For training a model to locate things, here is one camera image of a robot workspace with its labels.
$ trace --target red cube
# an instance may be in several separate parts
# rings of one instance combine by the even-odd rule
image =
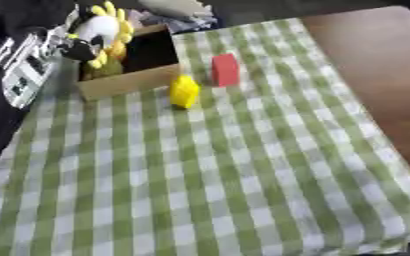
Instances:
[[[233,54],[213,57],[213,80],[219,87],[239,84],[239,65]]]

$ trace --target green checkered tablecloth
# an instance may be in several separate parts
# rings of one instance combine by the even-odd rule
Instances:
[[[74,68],[51,79],[0,158],[0,255],[341,255],[410,241],[409,167],[298,19],[175,44],[203,85],[188,111],[166,88],[84,104]],[[211,58],[228,52],[241,84],[213,88]]]

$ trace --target yellow cube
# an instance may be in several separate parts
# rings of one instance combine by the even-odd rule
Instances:
[[[170,89],[171,104],[183,108],[190,108],[199,95],[200,86],[187,75],[179,76],[172,84]]]

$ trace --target floor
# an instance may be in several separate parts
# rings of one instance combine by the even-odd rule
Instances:
[[[101,0],[82,0],[97,2]],[[201,0],[210,4],[223,19],[225,26],[235,26],[253,22],[291,17],[346,12],[359,9],[383,7],[393,4],[393,0]],[[124,8],[141,8],[137,0],[114,0]],[[410,256],[407,253],[395,256]]]

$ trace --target open box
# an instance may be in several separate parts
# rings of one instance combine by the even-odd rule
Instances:
[[[77,83],[85,100],[166,86],[180,74],[174,43],[165,25],[135,31],[126,47],[123,74]]]

